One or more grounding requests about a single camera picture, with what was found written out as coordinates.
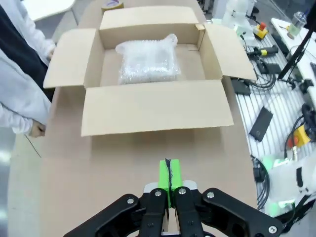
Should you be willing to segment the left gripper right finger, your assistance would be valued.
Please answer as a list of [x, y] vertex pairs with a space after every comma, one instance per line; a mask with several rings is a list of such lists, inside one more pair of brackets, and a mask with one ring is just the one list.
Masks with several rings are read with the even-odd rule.
[[228, 237], [278, 237], [283, 225], [217, 188], [203, 193], [185, 187], [180, 162], [170, 161], [170, 203], [176, 211], [181, 237], [205, 237], [203, 225]]

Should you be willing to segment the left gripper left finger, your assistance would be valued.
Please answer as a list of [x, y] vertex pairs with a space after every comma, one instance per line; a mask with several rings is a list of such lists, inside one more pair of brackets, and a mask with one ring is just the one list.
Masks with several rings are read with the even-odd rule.
[[170, 160], [159, 164], [162, 185], [147, 184], [141, 197], [125, 194], [65, 234], [66, 237], [160, 237], [168, 230]]

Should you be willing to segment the person's right hand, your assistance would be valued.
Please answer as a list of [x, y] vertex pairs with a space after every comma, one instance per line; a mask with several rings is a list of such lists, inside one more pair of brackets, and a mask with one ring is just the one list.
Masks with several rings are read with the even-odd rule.
[[40, 122], [33, 120], [32, 128], [29, 132], [29, 136], [37, 138], [45, 136], [46, 126]]

